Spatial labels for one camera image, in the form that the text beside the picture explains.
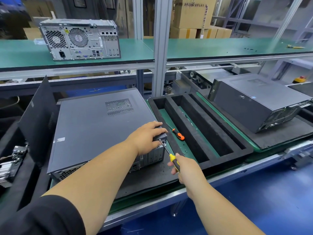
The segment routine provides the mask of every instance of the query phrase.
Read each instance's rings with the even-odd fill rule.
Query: person
[[[0,234],[95,235],[136,156],[160,145],[153,137],[167,133],[161,122],[147,123],[59,182],[0,226]],[[206,181],[196,161],[176,154],[179,181],[211,235],[264,234]]]

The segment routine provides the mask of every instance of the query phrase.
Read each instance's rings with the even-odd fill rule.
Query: orange and black screwdriver
[[[171,126],[169,126],[169,127],[172,129],[172,132],[176,135],[177,138],[179,138],[182,141],[185,140],[185,137],[181,133],[179,133],[177,129],[172,128]]]

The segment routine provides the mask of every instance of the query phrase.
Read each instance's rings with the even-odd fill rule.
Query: hand
[[[203,172],[198,163],[191,159],[176,153],[176,159],[180,165],[180,173],[178,173],[179,182],[185,184],[187,195],[194,200],[195,195],[201,193],[201,190],[208,184]],[[168,162],[168,166],[174,166],[173,162]],[[173,167],[171,173],[176,173],[176,168]]]
[[[167,133],[165,128],[155,128],[161,126],[162,122],[149,122],[144,124],[136,131],[131,133],[128,138],[125,140],[126,142],[134,145],[138,151],[138,155],[144,155],[149,153],[152,149],[155,149],[157,146],[161,145],[160,141],[152,141],[153,137]]]

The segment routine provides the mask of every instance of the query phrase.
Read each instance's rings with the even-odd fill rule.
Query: blue floor
[[[313,234],[313,165],[297,171],[284,162],[217,187],[267,235]],[[104,234],[206,234],[191,200],[177,217],[170,207]]]

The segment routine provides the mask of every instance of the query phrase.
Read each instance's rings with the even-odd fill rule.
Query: person's right arm
[[[264,235],[231,202],[215,190],[204,177],[197,162],[176,154],[180,165],[178,178],[185,184],[187,194],[196,206],[197,213],[209,235]]]

